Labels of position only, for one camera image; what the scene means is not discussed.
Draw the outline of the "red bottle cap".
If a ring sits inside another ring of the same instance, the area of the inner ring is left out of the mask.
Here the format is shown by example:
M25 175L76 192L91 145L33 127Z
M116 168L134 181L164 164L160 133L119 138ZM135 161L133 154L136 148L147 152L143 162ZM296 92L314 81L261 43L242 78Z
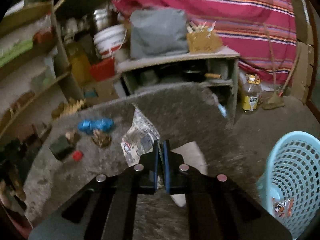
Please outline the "red bottle cap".
M72 158L74 161L80 161L83 158L83 153L81 151L74 151L72 153Z

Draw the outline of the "light blue plastic basket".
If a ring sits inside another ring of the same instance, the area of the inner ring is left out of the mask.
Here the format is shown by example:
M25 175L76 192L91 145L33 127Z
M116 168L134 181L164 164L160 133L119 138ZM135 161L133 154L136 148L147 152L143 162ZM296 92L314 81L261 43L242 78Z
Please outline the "light blue plastic basket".
M271 214L272 198L294 198L290 217L276 218L299 239L319 218L319 140L294 131L272 148L263 175L257 182L263 208Z

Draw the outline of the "grey low cabinet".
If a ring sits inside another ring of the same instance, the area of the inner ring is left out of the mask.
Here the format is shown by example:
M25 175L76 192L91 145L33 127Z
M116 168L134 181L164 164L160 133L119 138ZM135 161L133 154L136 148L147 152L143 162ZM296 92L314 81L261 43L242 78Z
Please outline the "grey low cabinet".
M216 100L225 109L228 126L232 127L238 96L239 59L237 51L223 46L213 53L126 60L117 64L116 72L130 95L185 83L208 88L216 94Z

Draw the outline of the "green plastic tray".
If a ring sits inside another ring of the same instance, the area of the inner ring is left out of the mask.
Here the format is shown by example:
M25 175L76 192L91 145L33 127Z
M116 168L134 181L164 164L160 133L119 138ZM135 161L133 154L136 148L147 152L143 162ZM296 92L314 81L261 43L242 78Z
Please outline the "green plastic tray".
M15 43L11 48L7 50L1 51L1 64L0 66L3 67L11 60L15 59L16 57L22 55L23 53L31 50L33 48L33 41L32 40L25 40L21 42Z

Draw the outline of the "striped pink curtain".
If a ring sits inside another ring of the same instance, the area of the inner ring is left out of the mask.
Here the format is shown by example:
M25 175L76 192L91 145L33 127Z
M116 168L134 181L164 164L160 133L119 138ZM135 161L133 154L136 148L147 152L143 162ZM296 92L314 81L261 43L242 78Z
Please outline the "striped pink curtain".
M113 0L129 18L137 9L175 8L195 24L213 25L223 44L237 51L239 67L268 83L283 84L296 58L291 0Z

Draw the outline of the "blue plastic bag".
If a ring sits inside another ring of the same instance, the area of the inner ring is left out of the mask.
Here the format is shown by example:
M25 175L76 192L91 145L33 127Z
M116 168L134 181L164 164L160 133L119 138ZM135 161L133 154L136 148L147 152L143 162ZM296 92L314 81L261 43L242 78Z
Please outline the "blue plastic bag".
M114 121L109 118L102 118L97 120L86 119L78 123L78 130L80 132L92 135L94 130L108 132L114 126Z

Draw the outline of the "beige paper piece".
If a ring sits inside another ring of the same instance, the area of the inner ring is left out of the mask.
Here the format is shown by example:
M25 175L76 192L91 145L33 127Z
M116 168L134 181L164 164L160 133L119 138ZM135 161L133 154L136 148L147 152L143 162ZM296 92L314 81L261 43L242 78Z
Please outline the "beige paper piece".
M65 137L66 137L67 141L73 145L75 145L81 139L81 136L77 133L76 130L66 131Z

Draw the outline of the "grey cloth bag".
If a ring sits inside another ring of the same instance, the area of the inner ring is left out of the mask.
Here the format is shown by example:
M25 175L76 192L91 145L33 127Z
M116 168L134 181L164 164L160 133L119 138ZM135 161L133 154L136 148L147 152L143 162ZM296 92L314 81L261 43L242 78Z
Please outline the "grey cloth bag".
M135 10L130 16L132 59L188 52L187 18L183 10Z

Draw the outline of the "red plastic basket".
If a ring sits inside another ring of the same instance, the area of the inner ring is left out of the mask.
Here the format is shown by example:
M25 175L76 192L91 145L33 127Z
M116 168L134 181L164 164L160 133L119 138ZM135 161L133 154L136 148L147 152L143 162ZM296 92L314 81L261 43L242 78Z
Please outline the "red plastic basket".
M95 81L100 82L109 79L115 75L115 58L108 57L103 61L91 65L89 72Z

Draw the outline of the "yellow egg tray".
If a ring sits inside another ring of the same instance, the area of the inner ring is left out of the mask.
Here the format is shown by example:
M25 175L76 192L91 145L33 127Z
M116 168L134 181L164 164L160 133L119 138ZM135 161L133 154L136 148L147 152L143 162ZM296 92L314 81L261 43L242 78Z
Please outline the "yellow egg tray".
M86 100L77 100L70 98L69 103L61 102L51 113L52 119L58 119L62 116L69 116L87 107Z

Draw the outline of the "red printed snack packet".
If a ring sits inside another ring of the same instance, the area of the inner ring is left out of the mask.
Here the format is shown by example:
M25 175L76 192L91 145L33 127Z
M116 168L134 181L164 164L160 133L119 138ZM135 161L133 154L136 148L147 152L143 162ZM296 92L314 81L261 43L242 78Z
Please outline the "red printed snack packet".
M278 200L272 198L272 212L271 214L278 218L290 217L295 199L289 198L286 200Z

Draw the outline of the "cooking oil bottle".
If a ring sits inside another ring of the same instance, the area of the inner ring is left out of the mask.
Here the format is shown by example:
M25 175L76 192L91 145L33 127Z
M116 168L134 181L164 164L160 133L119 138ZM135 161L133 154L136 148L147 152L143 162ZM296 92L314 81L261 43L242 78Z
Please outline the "cooking oil bottle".
M256 110L260 94L260 80L255 75L249 75L247 82L242 87L242 109L247 112Z

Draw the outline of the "black cylindrical can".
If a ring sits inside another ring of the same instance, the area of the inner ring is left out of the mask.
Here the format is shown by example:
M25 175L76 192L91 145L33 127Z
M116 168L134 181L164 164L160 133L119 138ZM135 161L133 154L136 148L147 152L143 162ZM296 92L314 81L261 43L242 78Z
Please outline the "black cylindrical can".
M62 161L74 150L74 145L69 142L65 135L61 135L50 144L49 149L57 160Z

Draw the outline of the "cardboard box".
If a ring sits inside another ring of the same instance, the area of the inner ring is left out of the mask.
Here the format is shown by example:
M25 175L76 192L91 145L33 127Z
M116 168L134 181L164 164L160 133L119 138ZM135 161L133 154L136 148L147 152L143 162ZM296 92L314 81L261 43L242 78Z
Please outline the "cardboard box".
M98 105L119 98L112 80L93 82L83 87L84 98L88 105Z

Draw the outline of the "wooden shelf unit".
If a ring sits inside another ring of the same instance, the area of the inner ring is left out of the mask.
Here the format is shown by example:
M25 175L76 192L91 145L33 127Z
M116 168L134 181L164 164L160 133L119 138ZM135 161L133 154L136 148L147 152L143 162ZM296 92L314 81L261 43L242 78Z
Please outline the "wooden shelf unit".
M83 99L71 72L52 2L31 3L1 21L1 51L32 40L33 48L1 67L1 142L51 123L70 98Z

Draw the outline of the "grey fuzzy table mat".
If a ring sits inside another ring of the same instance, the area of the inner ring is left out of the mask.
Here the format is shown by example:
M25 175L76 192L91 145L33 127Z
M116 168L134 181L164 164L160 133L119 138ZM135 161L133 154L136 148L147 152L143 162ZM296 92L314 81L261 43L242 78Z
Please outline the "grey fuzzy table mat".
M26 216L33 226L30 239L75 238L75 225L64 219L56 221L55 211L96 175L103 173L112 177L127 169L120 144L132 125L135 109L151 121L160 139L168 140L171 148L196 142L209 175L222 172L251 197L258 198L257 178L242 153L239 136L222 116L213 94L198 85L175 85L102 103L53 123L24 185ZM79 122L99 118L111 118L115 123L107 148L99 148L89 135L82 134L77 144L84 154L81 161L55 159L49 150L52 142L63 132L75 129Z

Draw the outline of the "steel pot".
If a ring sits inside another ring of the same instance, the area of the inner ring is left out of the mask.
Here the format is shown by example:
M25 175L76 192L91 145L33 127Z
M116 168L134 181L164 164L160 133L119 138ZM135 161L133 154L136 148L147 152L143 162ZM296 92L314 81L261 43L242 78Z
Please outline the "steel pot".
M112 26L112 12L108 8L96 9L93 12L93 22L97 32Z

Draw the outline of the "white plastic bucket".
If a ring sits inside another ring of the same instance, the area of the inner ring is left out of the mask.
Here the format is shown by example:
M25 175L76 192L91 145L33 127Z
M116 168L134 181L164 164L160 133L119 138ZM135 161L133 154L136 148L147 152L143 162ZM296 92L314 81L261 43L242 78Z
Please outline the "white plastic bucket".
M127 29L123 24L106 28L95 34L93 44L101 59L111 57L126 41Z

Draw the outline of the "silver snack bag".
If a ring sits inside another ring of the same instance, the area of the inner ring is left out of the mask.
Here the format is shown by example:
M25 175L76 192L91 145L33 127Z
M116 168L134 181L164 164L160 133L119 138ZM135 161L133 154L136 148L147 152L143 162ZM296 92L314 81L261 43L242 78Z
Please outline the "silver snack bag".
M153 143L160 138L153 123L136 107L132 125L123 135L120 143L128 166L138 164L140 156L151 152Z

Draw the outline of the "brown paper ball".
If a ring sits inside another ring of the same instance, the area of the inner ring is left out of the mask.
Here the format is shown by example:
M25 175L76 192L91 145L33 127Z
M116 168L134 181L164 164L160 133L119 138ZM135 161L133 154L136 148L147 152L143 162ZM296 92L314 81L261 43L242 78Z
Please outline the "brown paper ball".
M93 130L91 141L99 148L106 148L111 143L111 140L111 136L103 132L102 130Z

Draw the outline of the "wooden utensil holder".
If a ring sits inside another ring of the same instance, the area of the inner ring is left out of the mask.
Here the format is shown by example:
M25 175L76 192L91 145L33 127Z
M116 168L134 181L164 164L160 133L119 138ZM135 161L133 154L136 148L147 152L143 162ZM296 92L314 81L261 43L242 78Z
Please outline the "wooden utensil holder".
M192 21L187 23L186 38L190 53L213 53L223 46L221 38L214 30L215 24L216 22L211 25L206 23L196 25Z

